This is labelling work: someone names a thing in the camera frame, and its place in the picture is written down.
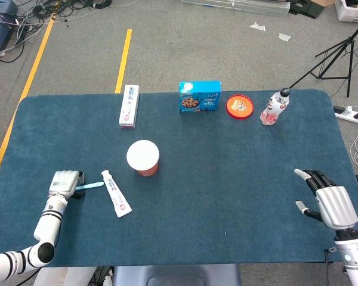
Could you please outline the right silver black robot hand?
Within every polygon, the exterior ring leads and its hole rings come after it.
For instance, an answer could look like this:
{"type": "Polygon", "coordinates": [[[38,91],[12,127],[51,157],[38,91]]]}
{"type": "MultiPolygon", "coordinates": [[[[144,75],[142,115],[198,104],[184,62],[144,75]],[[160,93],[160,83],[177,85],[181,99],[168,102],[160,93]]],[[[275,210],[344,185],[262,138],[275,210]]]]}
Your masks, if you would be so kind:
{"type": "Polygon", "coordinates": [[[334,231],[355,226],[358,217],[344,186],[337,185],[317,170],[295,169],[294,173],[306,182],[319,208],[317,212],[312,211],[302,201],[296,201],[302,214],[323,222],[334,231]]]}

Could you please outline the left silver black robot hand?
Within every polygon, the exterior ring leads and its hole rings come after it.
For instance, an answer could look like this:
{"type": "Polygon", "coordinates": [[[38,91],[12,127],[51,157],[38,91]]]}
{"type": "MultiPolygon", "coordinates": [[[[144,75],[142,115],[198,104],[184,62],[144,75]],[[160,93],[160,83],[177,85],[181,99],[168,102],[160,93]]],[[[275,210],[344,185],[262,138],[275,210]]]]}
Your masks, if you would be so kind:
{"type": "Polygon", "coordinates": [[[84,193],[76,192],[77,185],[85,182],[84,172],[77,170],[62,170],[55,172],[49,187],[49,196],[61,196],[65,200],[70,198],[81,199],[84,193]]]}

